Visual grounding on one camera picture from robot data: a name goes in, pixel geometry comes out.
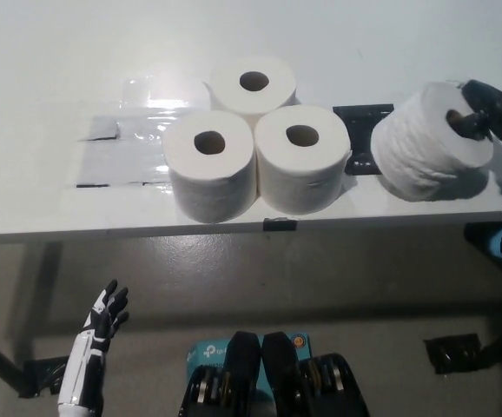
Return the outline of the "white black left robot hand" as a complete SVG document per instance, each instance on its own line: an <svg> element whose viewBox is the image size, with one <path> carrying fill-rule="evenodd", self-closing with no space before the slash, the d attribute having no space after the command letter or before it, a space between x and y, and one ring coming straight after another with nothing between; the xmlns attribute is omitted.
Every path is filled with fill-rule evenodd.
<svg viewBox="0 0 502 417"><path fill-rule="evenodd" d="M111 281L97 296L76 335L57 401L60 416L100 416L106 356L119 327L129 318L128 290Z"/></svg>

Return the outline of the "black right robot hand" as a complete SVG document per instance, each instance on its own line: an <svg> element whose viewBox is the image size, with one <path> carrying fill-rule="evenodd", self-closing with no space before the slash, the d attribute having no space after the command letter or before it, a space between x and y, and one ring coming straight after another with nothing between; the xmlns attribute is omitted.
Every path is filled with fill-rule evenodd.
<svg viewBox="0 0 502 417"><path fill-rule="evenodd" d="M449 110L446 121L452 130L473 141L494 135L502 142L502 91L474 79L462 83L459 90L472 112L462 116Z"/></svg>

